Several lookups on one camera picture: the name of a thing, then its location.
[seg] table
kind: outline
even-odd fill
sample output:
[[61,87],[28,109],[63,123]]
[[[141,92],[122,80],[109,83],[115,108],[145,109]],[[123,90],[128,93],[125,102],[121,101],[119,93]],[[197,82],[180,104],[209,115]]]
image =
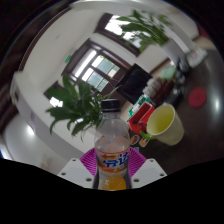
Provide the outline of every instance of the table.
[[[177,145],[150,140],[140,153],[154,158],[169,175],[190,165],[224,158],[224,63],[219,53],[207,50],[207,57],[192,71],[184,84],[184,96],[176,106],[186,133]],[[188,103],[191,90],[202,87],[207,101],[201,108]]]

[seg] potted plant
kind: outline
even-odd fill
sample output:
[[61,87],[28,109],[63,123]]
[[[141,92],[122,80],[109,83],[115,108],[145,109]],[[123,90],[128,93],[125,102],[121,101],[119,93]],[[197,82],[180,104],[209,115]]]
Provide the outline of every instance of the potted plant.
[[81,132],[82,139],[87,129],[90,127],[97,128],[101,122],[100,101],[109,98],[120,86],[105,96],[97,94],[97,91],[93,95],[91,92],[92,86],[83,81],[77,84],[78,91],[75,87],[76,85],[69,80],[69,75],[64,75],[62,89],[50,88],[48,90],[51,97],[63,101],[62,107],[51,107],[46,110],[47,113],[54,117],[54,121],[50,126],[51,134],[54,125],[58,121],[68,120],[67,129],[69,131],[71,124],[75,123],[71,135],[76,136],[77,133]]
[[185,60],[186,56],[179,45],[166,35],[166,27],[172,27],[167,16],[155,16],[152,12],[133,10],[132,15],[121,16],[116,20],[129,22],[128,24],[120,25],[122,29],[121,38],[126,33],[132,33],[127,44],[140,39],[140,52],[143,52],[149,45],[159,45],[175,64],[177,64],[179,58]]

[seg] bottle label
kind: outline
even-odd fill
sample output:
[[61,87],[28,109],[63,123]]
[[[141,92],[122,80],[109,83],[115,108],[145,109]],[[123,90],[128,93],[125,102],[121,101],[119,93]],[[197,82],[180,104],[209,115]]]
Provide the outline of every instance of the bottle label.
[[129,148],[117,153],[105,153],[96,149],[100,170],[108,173],[118,173],[127,168],[130,155]]

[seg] plant pot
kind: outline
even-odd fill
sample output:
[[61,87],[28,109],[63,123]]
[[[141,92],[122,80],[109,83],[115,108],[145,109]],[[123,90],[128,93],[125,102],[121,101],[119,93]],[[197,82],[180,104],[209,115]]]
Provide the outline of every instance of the plant pot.
[[185,53],[173,39],[169,39],[160,47],[176,66],[178,65],[179,59],[182,59],[183,61],[187,60]]

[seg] yellow cup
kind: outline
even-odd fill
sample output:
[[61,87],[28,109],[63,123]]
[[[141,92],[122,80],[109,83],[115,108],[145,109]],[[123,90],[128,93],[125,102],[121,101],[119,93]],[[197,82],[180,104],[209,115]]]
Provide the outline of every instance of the yellow cup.
[[167,145],[176,145],[184,136],[183,124],[171,104],[163,104],[153,111],[148,119],[146,131]]

